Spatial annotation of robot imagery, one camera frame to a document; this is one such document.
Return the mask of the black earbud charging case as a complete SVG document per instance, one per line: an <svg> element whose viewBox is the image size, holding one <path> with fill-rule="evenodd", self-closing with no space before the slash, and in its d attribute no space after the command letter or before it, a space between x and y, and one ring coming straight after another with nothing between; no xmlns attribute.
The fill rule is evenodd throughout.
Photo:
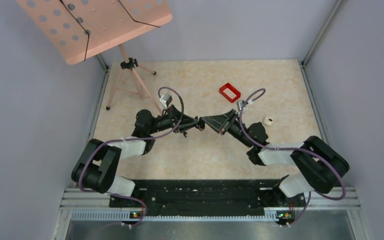
<svg viewBox="0 0 384 240"><path fill-rule="evenodd" d="M200 118L198 119L198 122L196 123L195 127L196 127L199 131L204 131L204 130L205 130L205 126L206 126L206 124L205 124L203 118L200 117Z"/></svg>

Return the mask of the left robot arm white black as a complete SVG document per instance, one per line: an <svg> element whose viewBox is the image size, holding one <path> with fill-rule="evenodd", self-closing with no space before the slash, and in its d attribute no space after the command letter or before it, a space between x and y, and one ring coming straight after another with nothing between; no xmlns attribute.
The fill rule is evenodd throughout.
<svg viewBox="0 0 384 240"><path fill-rule="evenodd" d="M127 206L134 207L140 202L141 194L132 180L116 175L119 162L149 153L156 141L152 136L155 133L165 130L185 133L191 128L200 128L199 118L182 114L173 105L156 117L147 109L140 110L131 136L108 143L91 139L75 164L71 179L85 192L120 195Z"/></svg>

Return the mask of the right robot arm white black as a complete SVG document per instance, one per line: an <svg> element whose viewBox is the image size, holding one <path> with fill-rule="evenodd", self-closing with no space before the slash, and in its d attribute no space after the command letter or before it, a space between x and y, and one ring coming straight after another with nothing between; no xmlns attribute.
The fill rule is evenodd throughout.
<svg viewBox="0 0 384 240"><path fill-rule="evenodd" d="M246 126L234 109L227 113L203 116L199 125L207 125L220 135L226 133L249 148L249 160L258 166L295 166L299 172L284 176L275 186L273 200L287 206L298 194L315 191L327 195L335 186L345 186L343 176L349 163L327 143L312 135L301 143L271 145L261 122Z"/></svg>

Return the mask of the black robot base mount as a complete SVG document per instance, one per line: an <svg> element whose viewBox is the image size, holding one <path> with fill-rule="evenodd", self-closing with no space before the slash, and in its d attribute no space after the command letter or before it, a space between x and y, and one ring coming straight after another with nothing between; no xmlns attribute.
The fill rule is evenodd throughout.
<svg viewBox="0 0 384 240"><path fill-rule="evenodd" d="M148 217L247 217L263 216L269 208L304 207L300 193L287 198L278 179L173 180L141 179L132 197L112 196L111 208L142 208Z"/></svg>

